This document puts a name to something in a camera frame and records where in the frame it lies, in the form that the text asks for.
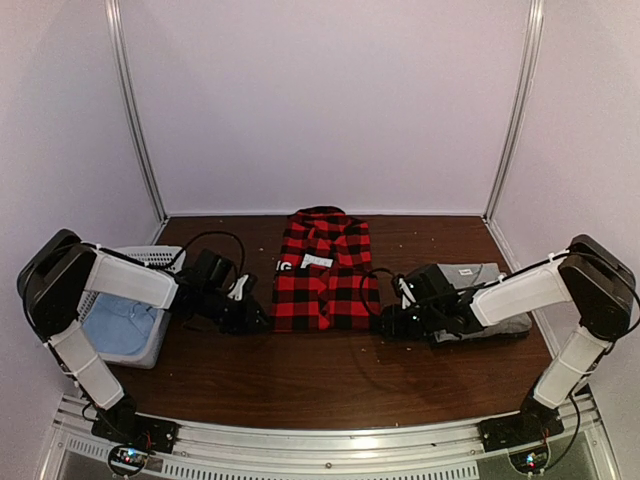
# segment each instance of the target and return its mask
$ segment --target metal frame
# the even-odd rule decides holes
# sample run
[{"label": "metal frame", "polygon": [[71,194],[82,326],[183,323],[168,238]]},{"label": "metal frame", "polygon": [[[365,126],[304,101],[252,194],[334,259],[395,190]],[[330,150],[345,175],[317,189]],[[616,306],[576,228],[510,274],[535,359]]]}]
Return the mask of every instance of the metal frame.
[{"label": "metal frame", "polygon": [[[591,395],[578,397],[581,429],[600,480],[619,480],[611,446]],[[91,436],[91,422],[82,418],[84,400],[65,396],[54,419],[54,434],[37,478],[58,478],[65,452],[96,460],[106,459],[106,440]],[[576,415],[571,403],[560,407],[566,431],[573,434]],[[351,480],[395,477],[397,480],[441,478],[437,472],[464,469],[474,474],[476,462],[505,455],[485,453],[477,423],[481,419],[428,426],[370,430],[262,430],[178,421],[179,432],[172,455],[158,454],[150,473],[162,478],[270,478],[272,480],[317,479],[320,475]]]},{"label": "metal frame", "polygon": [[511,163],[515,155],[518,136],[522,129],[525,105],[529,98],[536,63],[538,61],[543,23],[544,0],[531,0],[527,33],[525,35],[524,50],[522,53],[522,64],[520,66],[520,76],[518,78],[518,87],[516,89],[513,108],[511,110],[511,119],[509,121],[507,137],[502,148],[498,172],[493,183],[493,188],[491,189],[487,209],[484,213],[484,218],[487,220],[491,220],[495,215],[498,202],[500,201],[500,197],[504,190],[507,174],[509,173],[509,168],[511,167]]},{"label": "metal frame", "polygon": [[133,82],[120,18],[120,0],[105,0],[105,7],[131,139],[133,140],[142,178],[151,199],[154,215],[159,222],[163,222],[167,219],[167,212],[164,209],[156,176],[149,159],[149,151],[142,132],[140,114],[138,113],[138,106],[133,92]]},{"label": "metal frame", "polygon": [[167,225],[169,224],[169,217],[165,218],[162,222],[160,222],[156,228],[156,231],[153,232],[153,236],[151,237],[151,239],[148,242],[148,245],[157,245],[158,241],[160,240],[160,237],[162,236],[162,233],[164,232],[164,229],[167,228]]},{"label": "metal frame", "polygon": [[[507,242],[507,239],[502,233],[502,230],[500,229],[500,226],[498,225],[496,220],[484,219],[484,222],[485,222],[485,225],[487,226],[487,230],[489,231],[489,233],[491,234],[491,237],[493,238],[493,241],[496,242],[496,245],[498,246],[500,253],[502,253],[502,256],[506,260],[507,265],[509,266],[509,269],[511,269],[512,272],[517,272],[518,270],[521,270],[522,265],[516,259],[516,256],[513,253],[513,250],[511,250],[509,242]],[[547,344],[547,348],[549,349],[551,356],[555,357],[560,351],[560,342],[558,342],[558,338],[556,337],[555,333],[553,333],[553,329],[551,328],[549,319],[547,318],[543,310],[534,310],[529,313],[538,324],[538,328],[542,333],[542,337],[544,338],[544,341]]]}]

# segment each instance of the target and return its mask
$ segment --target metal pole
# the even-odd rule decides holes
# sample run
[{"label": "metal pole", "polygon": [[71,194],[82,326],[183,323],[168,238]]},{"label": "metal pole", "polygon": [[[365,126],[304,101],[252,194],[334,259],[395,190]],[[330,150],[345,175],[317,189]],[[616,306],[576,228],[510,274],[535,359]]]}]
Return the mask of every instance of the metal pole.
[{"label": "metal pole", "polygon": [[496,174],[493,188],[491,189],[491,196],[489,197],[489,203],[484,213],[484,218],[488,222],[493,219],[498,207],[507,174],[509,173],[509,168],[515,155],[518,136],[522,129],[525,105],[531,91],[536,63],[538,61],[538,52],[540,50],[540,41],[542,39],[542,25],[544,22],[543,9],[544,0],[531,0],[527,34],[525,36],[522,64],[520,66],[520,76],[518,78],[518,88],[511,110],[511,120],[509,121],[507,137],[502,148],[498,173]]},{"label": "metal pole", "polygon": [[133,93],[133,83],[131,81],[131,72],[129,70],[124,32],[120,18],[120,1],[105,0],[105,7],[131,139],[133,140],[136,157],[138,158],[138,164],[142,172],[142,179],[149,198],[151,199],[154,214],[159,222],[164,222],[167,219],[167,212],[164,209],[160,190],[158,189],[158,182],[156,181],[153,167],[149,160],[149,152],[142,132],[142,125],[140,124],[140,114],[138,113],[138,106]]}]

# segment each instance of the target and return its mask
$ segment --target wooden table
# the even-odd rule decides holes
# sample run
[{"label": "wooden table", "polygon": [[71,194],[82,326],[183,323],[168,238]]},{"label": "wooden table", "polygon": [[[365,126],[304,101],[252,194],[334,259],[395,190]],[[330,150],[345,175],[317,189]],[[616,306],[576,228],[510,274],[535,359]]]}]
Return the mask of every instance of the wooden table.
[{"label": "wooden table", "polygon": [[[374,267],[407,273],[426,263],[506,264],[480,218],[366,217]],[[159,243],[184,244],[225,229],[247,247],[246,271],[268,310],[284,217],[175,218]],[[233,241],[199,240],[237,258]],[[383,303],[394,302],[381,279]],[[491,339],[430,349],[339,332],[230,337],[172,320],[153,370],[116,367],[142,413],[266,428],[349,429],[418,425],[515,410],[548,365],[534,326],[526,339]]]}]

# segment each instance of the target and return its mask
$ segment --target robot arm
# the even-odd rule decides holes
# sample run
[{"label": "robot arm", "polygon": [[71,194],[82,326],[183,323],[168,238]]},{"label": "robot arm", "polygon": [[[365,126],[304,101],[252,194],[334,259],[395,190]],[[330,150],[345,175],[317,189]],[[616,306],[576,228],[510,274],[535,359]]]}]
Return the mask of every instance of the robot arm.
[{"label": "robot arm", "polygon": [[485,450],[509,448],[540,439],[541,432],[562,432],[557,407],[597,366],[617,340],[629,332],[635,278],[595,240],[580,235],[548,261],[525,268],[490,285],[455,290],[437,265],[396,279],[402,309],[389,308],[382,319],[387,334],[416,338],[446,330],[481,331],[514,315],[560,302],[574,302],[581,319],[511,417],[481,423]]},{"label": "robot arm", "polygon": [[238,279],[230,293],[222,291],[232,267],[231,261],[204,250],[192,267],[169,274],[84,244],[73,232],[61,230],[22,270],[18,292],[25,314],[35,333],[99,409],[94,434],[130,442],[138,438],[139,431],[149,431],[156,437],[156,450],[170,451],[172,442],[166,438],[175,438],[171,430],[175,424],[155,421],[148,425],[135,414],[135,402],[78,321],[82,294],[108,293],[171,312],[197,313],[229,333],[267,329],[266,315],[249,295],[256,280],[253,275]]}]

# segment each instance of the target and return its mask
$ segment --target white wall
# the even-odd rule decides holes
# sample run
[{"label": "white wall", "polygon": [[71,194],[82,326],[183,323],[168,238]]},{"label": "white wall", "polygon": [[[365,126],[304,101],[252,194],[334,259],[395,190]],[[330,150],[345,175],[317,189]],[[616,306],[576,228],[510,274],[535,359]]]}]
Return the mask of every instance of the white wall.
[{"label": "white wall", "polygon": [[[640,276],[640,3],[547,2],[533,94],[497,223],[527,264],[586,232]],[[547,312],[563,341],[572,309]],[[640,332],[592,384],[623,471],[638,478]]]},{"label": "white wall", "polygon": [[18,272],[61,227],[108,245],[156,225],[100,0],[0,2],[0,477],[33,478],[67,385],[36,341]]},{"label": "white wall", "polygon": [[170,213],[480,213],[527,0],[140,0],[127,47]]}]

